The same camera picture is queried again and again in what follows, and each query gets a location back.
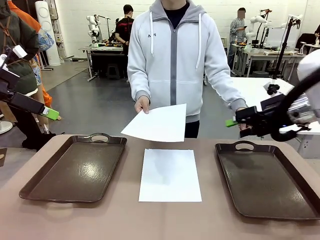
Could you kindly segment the person's right hand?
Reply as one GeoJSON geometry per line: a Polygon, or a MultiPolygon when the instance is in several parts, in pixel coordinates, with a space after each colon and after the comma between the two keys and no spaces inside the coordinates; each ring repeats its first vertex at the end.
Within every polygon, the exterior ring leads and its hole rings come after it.
{"type": "Polygon", "coordinates": [[[145,114],[149,113],[150,100],[147,96],[143,95],[138,98],[135,102],[134,109],[136,113],[144,112],[145,114]]]}

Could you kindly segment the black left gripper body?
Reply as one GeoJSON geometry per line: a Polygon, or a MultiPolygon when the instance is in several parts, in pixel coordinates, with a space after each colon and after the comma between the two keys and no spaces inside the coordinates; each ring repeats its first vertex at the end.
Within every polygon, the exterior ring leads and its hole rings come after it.
{"type": "Polygon", "coordinates": [[[0,100],[9,102],[14,96],[16,87],[20,77],[11,72],[0,73],[0,100]]]}

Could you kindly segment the person's left hand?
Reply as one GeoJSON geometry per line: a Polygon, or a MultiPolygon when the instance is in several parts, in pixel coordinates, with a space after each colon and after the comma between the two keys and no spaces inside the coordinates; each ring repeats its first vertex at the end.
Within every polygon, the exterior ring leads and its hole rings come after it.
{"type": "MultiPolygon", "coordinates": [[[[244,110],[244,109],[246,109],[246,107],[240,107],[240,108],[238,108],[238,109],[236,110],[236,113],[239,112],[239,111],[241,111],[241,110],[244,110]]],[[[239,123],[239,124],[238,124],[238,127],[239,127],[239,129],[240,129],[241,131],[243,131],[243,130],[247,129],[249,126],[246,125],[245,123],[239,123]]]]}

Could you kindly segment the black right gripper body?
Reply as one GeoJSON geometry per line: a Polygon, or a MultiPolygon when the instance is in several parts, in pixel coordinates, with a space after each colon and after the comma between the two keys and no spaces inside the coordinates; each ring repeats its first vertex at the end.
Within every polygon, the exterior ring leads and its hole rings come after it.
{"type": "Polygon", "coordinates": [[[274,111],[257,112],[253,117],[251,134],[257,137],[269,135],[276,127],[282,128],[288,126],[288,115],[280,114],[272,117],[274,111]]]}

